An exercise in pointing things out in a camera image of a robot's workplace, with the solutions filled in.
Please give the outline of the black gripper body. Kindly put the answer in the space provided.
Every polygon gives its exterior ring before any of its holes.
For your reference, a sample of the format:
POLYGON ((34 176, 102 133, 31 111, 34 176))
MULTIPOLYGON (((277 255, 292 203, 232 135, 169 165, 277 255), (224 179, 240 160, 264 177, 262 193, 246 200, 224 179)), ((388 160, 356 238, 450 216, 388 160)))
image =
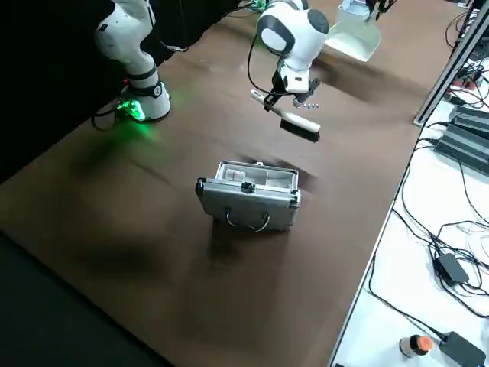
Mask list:
POLYGON ((305 93, 306 64, 294 60, 280 60, 272 78, 272 83, 274 88, 280 93, 305 93))

